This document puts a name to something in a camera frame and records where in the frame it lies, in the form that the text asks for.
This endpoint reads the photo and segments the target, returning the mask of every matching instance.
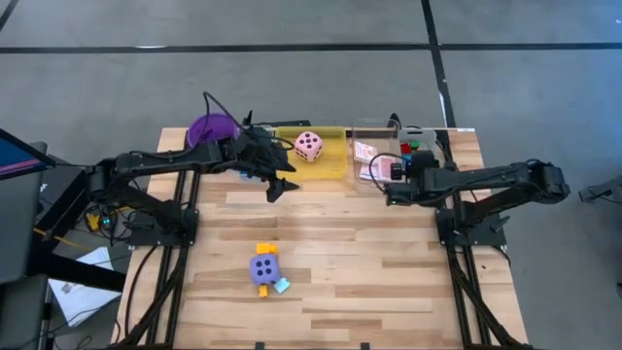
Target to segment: computer screen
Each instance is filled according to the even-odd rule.
[[[0,180],[54,166],[51,158],[0,129]]]

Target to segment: light blue block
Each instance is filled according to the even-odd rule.
[[[282,294],[283,292],[285,292],[289,287],[290,287],[290,281],[288,281],[288,279],[285,277],[281,277],[279,282],[274,284],[274,289],[279,294]]]

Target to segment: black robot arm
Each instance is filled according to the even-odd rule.
[[[277,200],[284,191],[298,188],[298,185],[277,177],[278,170],[295,171],[288,163],[287,149],[281,143],[273,142],[272,136],[263,128],[252,127],[245,129],[237,139],[201,143],[184,151],[122,154],[104,159],[86,172],[91,200],[132,207],[154,218],[167,236],[185,237],[181,242],[174,240],[165,244],[159,238],[141,239],[140,229],[133,229],[130,244],[132,241],[136,245],[160,242],[162,245],[179,246],[193,241],[191,231],[196,227],[196,213],[185,211],[174,200],[159,200],[131,187],[129,183],[139,176],[183,170],[218,174],[228,169],[244,171],[248,177],[258,177],[268,182],[266,197],[269,202]],[[144,230],[154,230],[153,221],[142,226]]]
[[[500,212],[528,202],[554,204],[564,200],[570,194],[570,188],[564,180],[559,167],[551,163],[530,159],[469,171],[458,171],[455,163],[448,162],[438,168],[438,162],[432,152],[419,152],[413,163],[402,169],[401,163],[392,166],[394,180],[405,176],[405,183],[385,184],[384,190],[387,205],[412,205],[438,207],[436,220],[441,232],[451,232],[450,236],[442,236],[441,240],[460,236],[457,245],[470,245],[478,242],[476,235],[469,233],[486,223],[484,233],[498,231],[504,221],[493,219]],[[451,209],[441,209],[444,200],[462,191],[505,189],[476,202],[460,201]],[[504,244],[504,238],[497,235]]]

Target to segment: purple foam cube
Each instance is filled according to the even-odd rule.
[[[281,270],[274,254],[262,254],[251,259],[251,278],[256,285],[275,284],[281,279]]]

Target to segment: concrete floor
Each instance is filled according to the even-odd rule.
[[[8,3],[0,0],[0,12]],[[444,44],[622,41],[615,0],[432,0],[432,11]],[[0,47],[427,41],[421,3],[406,0],[19,0],[0,31]],[[477,129],[487,165],[550,160],[573,189],[559,205],[509,212],[509,255],[531,343],[619,348],[620,208],[581,203],[577,192],[622,174],[622,52],[443,52],[442,59],[457,126]],[[262,121],[349,125],[396,112],[408,123],[444,126],[427,51],[0,54],[2,127],[45,140],[76,163],[154,149],[162,127],[202,113],[204,89],[234,115],[253,109]],[[72,348],[91,334],[90,346],[104,346],[116,308],[58,344]]]

